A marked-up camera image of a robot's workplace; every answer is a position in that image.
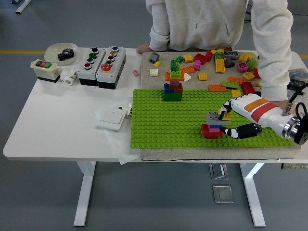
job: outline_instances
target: gray floor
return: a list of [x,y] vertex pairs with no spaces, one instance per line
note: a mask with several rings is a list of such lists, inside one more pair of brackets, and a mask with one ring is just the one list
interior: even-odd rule
[[[0,1],[0,51],[45,51],[54,43],[136,48],[152,24],[142,0],[32,0],[21,13]],[[307,14],[305,0],[289,1]],[[307,16],[294,16],[292,50],[308,55]],[[237,45],[254,50],[251,26]],[[0,54],[0,150],[36,76],[30,62],[43,55]],[[303,60],[308,66],[308,59]],[[9,161],[0,155],[0,230],[256,230],[238,164],[227,165],[234,204],[215,204],[208,164],[98,163],[86,227],[73,222],[82,173],[74,162]],[[267,227],[306,231],[308,171],[267,164],[255,176]]]

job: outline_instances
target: hoodie sleeve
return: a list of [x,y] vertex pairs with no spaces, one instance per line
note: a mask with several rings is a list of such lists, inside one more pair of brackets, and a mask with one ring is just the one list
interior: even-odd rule
[[147,0],[146,9],[153,18],[150,48],[154,51],[165,51],[170,40],[170,27],[164,0]]
[[255,48],[260,56],[261,94],[269,101],[288,99],[292,23],[287,0],[253,1],[251,25]]

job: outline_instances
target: white bowl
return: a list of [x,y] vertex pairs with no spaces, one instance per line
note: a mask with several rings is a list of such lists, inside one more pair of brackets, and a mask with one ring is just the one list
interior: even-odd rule
[[[60,61],[58,59],[58,54],[62,53],[64,49],[69,49],[69,48],[73,49],[74,54],[75,54],[74,57]],[[73,43],[56,43],[47,48],[45,55],[44,55],[44,59],[47,62],[57,63],[58,65],[69,65],[73,61],[75,61],[77,57],[77,50],[78,50],[78,46],[76,46]]]

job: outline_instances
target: white hoodie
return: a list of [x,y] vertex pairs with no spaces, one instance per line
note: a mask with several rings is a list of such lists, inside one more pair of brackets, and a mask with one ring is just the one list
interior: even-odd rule
[[[147,0],[153,16],[150,48],[212,50],[234,47],[243,30],[248,0]],[[292,14],[287,0],[253,0],[251,25],[262,97],[287,100]]]

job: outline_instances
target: robotic arm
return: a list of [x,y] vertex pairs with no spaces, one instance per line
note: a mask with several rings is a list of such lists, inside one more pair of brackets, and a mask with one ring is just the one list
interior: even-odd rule
[[225,112],[234,110],[239,115],[246,117],[253,124],[246,124],[237,128],[220,127],[220,130],[235,139],[245,139],[258,136],[262,128],[269,127],[279,136],[294,139],[295,143],[304,144],[308,139],[308,114],[304,108],[305,116],[300,118],[298,113],[284,112],[275,104],[259,97],[248,94],[236,99],[228,100],[220,109],[219,120],[223,119]]

